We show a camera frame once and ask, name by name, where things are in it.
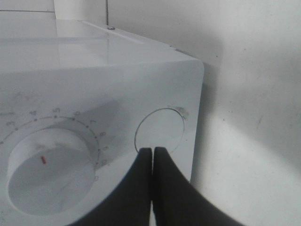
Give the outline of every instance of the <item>black object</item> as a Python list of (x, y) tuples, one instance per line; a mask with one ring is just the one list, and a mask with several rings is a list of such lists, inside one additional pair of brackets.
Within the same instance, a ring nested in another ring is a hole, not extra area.
[(171, 159), (156, 147), (140, 149), (115, 190), (70, 226), (149, 226), (151, 199), (157, 226), (242, 226), (201, 196)]
[(70, 226), (149, 226), (151, 165), (151, 149), (142, 148), (115, 190)]
[(157, 226), (242, 226), (201, 196), (163, 147), (155, 148), (152, 178)]

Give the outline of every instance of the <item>washing machine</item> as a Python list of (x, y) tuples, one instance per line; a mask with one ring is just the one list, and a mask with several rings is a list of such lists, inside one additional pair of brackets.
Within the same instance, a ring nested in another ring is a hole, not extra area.
[(105, 25), (0, 21), (0, 226), (64, 226), (99, 205), (142, 147), (189, 180), (200, 60)]

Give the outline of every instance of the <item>red indicator mark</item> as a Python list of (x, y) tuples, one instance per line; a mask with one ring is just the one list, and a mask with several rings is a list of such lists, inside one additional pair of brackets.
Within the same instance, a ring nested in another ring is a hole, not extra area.
[(43, 164), (46, 164), (46, 159), (45, 159), (45, 157), (44, 157), (44, 156), (41, 156), (41, 159), (42, 159), (42, 163), (43, 163)]

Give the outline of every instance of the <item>timer knob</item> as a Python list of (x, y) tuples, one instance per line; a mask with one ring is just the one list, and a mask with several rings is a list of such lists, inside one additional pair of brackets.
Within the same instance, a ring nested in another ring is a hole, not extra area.
[(44, 129), (19, 142), (8, 162), (8, 195), (12, 204), (32, 215), (71, 208), (95, 180), (85, 140), (67, 129)]

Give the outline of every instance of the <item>round button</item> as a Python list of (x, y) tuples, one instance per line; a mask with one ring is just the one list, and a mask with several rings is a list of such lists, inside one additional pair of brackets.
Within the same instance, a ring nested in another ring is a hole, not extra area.
[(13, 205), (49, 215), (76, 205), (90, 190), (95, 170), (86, 142), (66, 129), (44, 129), (22, 140), (8, 163)]
[(139, 124), (135, 134), (135, 148), (165, 147), (174, 151), (184, 133), (184, 120), (181, 114), (172, 108), (162, 108), (148, 114)]

